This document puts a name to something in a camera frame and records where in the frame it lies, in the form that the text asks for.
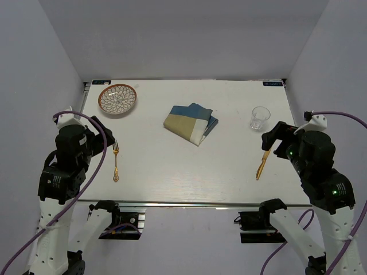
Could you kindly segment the blue beige white cloth napkin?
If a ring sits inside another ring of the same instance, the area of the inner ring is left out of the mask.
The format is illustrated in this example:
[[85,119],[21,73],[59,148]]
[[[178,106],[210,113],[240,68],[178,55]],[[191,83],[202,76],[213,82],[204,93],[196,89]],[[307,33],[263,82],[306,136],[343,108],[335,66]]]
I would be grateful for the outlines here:
[[196,103],[172,107],[163,126],[172,133],[199,146],[218,124],[212,110]]

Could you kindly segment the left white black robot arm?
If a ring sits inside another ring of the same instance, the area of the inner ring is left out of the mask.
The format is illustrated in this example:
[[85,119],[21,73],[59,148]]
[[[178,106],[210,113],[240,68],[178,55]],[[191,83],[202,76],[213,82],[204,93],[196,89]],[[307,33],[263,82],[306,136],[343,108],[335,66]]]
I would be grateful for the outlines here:
[[107,148],[115,142],[112,131],[96,116],[88,117],[88,121],[98,133],[80,121],[82,116],[73,110],[53,116],[58,128],[56,150],[47,157],[40,177],[37,247],[28,274],[83,274],[87,252],[106,228],[120,225],[117,203],[98,201],[90,205],[91,216],[83,228],[74,238],[69,237],[75,204],[97,175],[93,172],[86,178],[91,159],[106,157]]

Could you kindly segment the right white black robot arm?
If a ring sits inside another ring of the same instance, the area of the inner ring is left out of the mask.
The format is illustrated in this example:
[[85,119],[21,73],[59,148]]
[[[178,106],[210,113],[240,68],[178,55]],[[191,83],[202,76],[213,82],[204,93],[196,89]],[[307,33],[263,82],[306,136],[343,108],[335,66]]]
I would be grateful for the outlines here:
[[306,123],[300,127],[280,121],[262,134],[261,148],[271,149],[280,140],[274,154],[287,159],[300,179],[321,228],[323,245],[302,229],[280,199],[260,205],[259,221],[265,228],[275,228],[304,265],[306,274],[365,274],[359,255],[356,233],[366,209],[354,219],[356,200],[350,180],[334,169],[335,145],[324,131],[328,111],[305,112]]

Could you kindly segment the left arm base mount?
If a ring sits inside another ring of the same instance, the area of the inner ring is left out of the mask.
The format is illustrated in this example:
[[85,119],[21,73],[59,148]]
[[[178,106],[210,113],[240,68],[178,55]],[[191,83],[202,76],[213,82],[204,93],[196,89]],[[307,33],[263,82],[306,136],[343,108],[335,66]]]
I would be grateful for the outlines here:
[[88,217],[95,210],[105,210],[111,217],[111,224],[101,233],[99,239],[139,240],[143,226],[139,226],[139,212],[121,211],[117,202],[111,200],[98,201],[89,205]]

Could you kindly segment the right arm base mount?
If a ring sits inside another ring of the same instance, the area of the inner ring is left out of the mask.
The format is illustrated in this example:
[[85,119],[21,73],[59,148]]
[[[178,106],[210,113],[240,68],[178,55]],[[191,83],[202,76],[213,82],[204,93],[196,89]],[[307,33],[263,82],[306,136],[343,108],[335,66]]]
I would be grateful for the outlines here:
[[284,243],[286,241],[273,226],[267,225],[256,211],[239,212],[233,222],[240,227],[242,244]]

